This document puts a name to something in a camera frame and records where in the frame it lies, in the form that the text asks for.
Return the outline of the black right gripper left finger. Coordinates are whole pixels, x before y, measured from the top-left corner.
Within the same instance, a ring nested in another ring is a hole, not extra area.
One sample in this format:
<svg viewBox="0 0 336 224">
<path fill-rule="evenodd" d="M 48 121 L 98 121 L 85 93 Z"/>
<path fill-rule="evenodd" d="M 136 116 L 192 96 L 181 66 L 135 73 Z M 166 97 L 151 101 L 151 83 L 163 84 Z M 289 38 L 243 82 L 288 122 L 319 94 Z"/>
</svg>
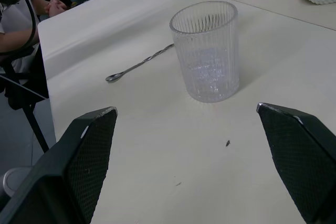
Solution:
<svg viewBox="0 0 336 224">
<path fill-rule="evenodd" d="M 1 223 L 90 223 L 106 177 L 118 112 L 74 119 L 33 166 L 1 176 Z"/>
</svg>

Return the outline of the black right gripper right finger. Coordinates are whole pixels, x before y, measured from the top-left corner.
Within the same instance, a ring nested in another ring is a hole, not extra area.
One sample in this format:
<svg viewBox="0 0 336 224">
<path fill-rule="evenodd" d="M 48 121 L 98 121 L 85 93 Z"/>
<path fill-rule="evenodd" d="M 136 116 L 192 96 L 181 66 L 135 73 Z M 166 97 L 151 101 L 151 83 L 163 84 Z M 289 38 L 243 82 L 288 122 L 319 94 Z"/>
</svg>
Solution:
<svg viewBox="0 0 336 224">
<path fill-rule="evenodd" d="M 314 115 L 259 103 L 275 168 L 306 223 L 335 223 L 335 135 Z"/>
</svg>

